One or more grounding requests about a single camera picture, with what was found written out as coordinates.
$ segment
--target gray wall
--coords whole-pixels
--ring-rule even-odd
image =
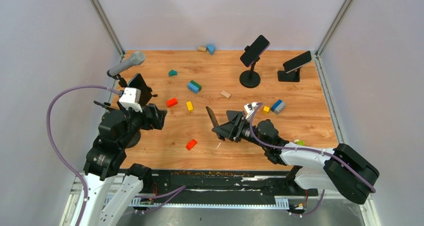
[[[126,49],[316,49],[344,0],[99,0]]]
[[[110,86],[119,61],[89,0],[0,0],[0,218],[2,225],[57,225],[74,175],[46,134],[52,98],[75,85]],[[108,92],[73,92],[53,108],[53,137],[81,170]]]
[[[382,225],[422,225],[424,0],[355,0],[322,57],[346,141],[379,169]]]

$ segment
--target light blue lego brick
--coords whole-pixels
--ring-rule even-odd
[[[168,72],[168,76],[176,76],[176,75],[178,75],[178,73],[177,73],[177,71],[176,70],[170,70],[169,72]]]
[[[199,93],[199,88],[193,85],[191,82],[188,83],[187,87],[190,91],[194,92],[195,94]]]
[[[275,114],[279,114],[284,107],[286,106],[285,102],[281,101],[281,103],[274,109]]]
[[[279,104],[281,103],[281,102],[283,102],[281,99],[280,100],[278,100],[272,107],[271,107],[271,111],[274,111],[278,106],[279,106]]]
[[[209,52],[209,54],[213,55],[215,53],[215,46],[214,45],[207,45],[206,50]]]

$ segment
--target square stand base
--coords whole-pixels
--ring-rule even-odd
[[[279,82],[299,82],[301,81],[301,71],[300,69],[287,73],[285,71],[277,72]]]

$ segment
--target wooden table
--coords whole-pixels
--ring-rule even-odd
[[[147,85],[158,94],[150,103],[167,109],[163,130],[142,131],[141,140],[127,149],[123,168],[140,163],[156,169],[232,169],[232,170],[284,170],[264,156],[257,145],[242,141],[222,142],[211,132],[212,123],[205,106],[215,112],[220,124],[227,122],[226,110],[242,111],[244,104],[264,102],[271,107],[278,99],[286,103],[276,115],[262,113],[254,119],[254,125],[269,118],[280,132],[280,137],[293,141],[301,139],[308,146],[336,147],[337,140],[327,110],[321,84],[313,62],[305,65],[299,83],[279,82],[277,71],[283,62],[301,54],[301,51],[266,51],[256,64],[260,85],[253,89],[243,87],[240,73],[247,68],[240,62],[243,51],[216,51],[213,56],[199,51],[144,51],[146,61],[121,75],[129,81],[141,73]],[[174,69],[177,76],[169,77]],[[190,80],[202,86],[198,94],[187,88]],[[220,93],[231,93],[229,99]],[[178,104],[168,108],[166,101],[177,98]],[[186,102],[193,103],[189,112]],[[186,144],[195,139],[198,143],[190,151]]]

